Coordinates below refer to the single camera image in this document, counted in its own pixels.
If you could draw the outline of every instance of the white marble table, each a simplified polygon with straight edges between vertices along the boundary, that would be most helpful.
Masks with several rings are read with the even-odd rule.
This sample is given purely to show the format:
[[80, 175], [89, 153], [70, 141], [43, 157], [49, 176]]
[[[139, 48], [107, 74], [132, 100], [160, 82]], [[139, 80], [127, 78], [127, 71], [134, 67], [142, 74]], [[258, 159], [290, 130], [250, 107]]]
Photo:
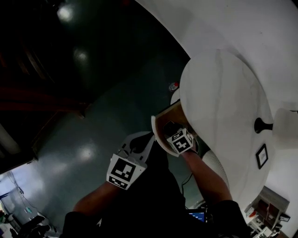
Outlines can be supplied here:
[[[207, 50], [186, 65], [180, 99], [187, 120], [222, 163], [233, 199], [245, 208], [262, 190], [274, 158], [272, 131], [254, 131], [258, 117], [273, 123], [259, 81], [234, 55]], [[264, 143], [269, 160], [259, 170], [256, 153]]]

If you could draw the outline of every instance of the bottle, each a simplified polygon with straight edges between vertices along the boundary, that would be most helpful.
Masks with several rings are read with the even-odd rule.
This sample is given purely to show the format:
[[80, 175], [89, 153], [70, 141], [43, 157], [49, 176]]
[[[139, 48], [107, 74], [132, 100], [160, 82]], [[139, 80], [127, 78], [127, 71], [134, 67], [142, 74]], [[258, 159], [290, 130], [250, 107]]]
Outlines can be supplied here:
[[169, 85], [169, 90], [172, 92], [172, 91], [175, 91], [178, 87], [179, 87], [179, 83], [178, 82], [171, 83]]

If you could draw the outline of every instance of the green floor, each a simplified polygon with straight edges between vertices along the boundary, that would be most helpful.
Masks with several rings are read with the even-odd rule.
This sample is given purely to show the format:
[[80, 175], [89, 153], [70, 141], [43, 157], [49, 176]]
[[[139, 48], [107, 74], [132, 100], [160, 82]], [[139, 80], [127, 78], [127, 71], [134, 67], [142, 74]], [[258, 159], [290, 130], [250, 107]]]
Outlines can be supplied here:
[[[13, 170], [30, 204], [14, 189], [10, 173], [0, 181], [0, 193], [1, 188], [12, 189], [3, 203], [22, 223], [38, 210], [61, 231], [66, 213], [105, 181], [111, 155], [122, 140], [130, 133], [151, 130], [150, 116], [169, 105], [169, 84], [180, 80], [189, 60], [165, 28], [137, 3], [131, 2], [129, 14], [119, 7], [109, 9], [113, 15], [98, 16], [105, 12], [99, 2], [70, 1], [81, 5], [80, 19], [73, 25], [64, 23], [77, 42], [74, 60], [82, 88], [96, 101], [85, 119], [68, 114], [59, 121], [38, 152], [39, 161]], [[100, 20], [115, 27], [98, 31]], [[168, 159], [181, 184], [190, 174], [184, 160]], [[184, 195], [187, 206], [202, 199], [193, 179]], [[25, 206], [33, 214], [25, 213]]]

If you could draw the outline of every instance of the forearm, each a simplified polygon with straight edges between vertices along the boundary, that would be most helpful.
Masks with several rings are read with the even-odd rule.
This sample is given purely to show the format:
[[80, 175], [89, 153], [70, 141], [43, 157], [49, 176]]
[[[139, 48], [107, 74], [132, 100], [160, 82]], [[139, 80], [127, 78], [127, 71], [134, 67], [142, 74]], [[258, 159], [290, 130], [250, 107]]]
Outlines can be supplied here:
[[201, 158], [192, 152], [182, 154], [192, 171], [200, 192], [206, 202], [216, 204], [223, 200], [232, 200], [225, 182]]
[[86, 216], [96, 216], [113, 202], [121, 190], [121, 188], [105, 182], [98, 189], [82, 198], [74, 206], [73, 211], [83, 213]]

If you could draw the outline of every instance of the black sleeve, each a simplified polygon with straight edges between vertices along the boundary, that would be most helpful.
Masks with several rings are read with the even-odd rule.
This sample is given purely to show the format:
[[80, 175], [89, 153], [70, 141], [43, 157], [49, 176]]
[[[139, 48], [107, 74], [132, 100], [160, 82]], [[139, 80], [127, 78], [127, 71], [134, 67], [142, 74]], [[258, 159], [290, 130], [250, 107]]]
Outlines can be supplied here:
[[218, 237], [250, 237], [238, 203], [230, 200], [221, 201], [211, 208], [211, 214]]
[[79, 212], [70, 212], [65, 216], [63, 233], [60, 238], [95, 236], [95, 226], [88, 217]]

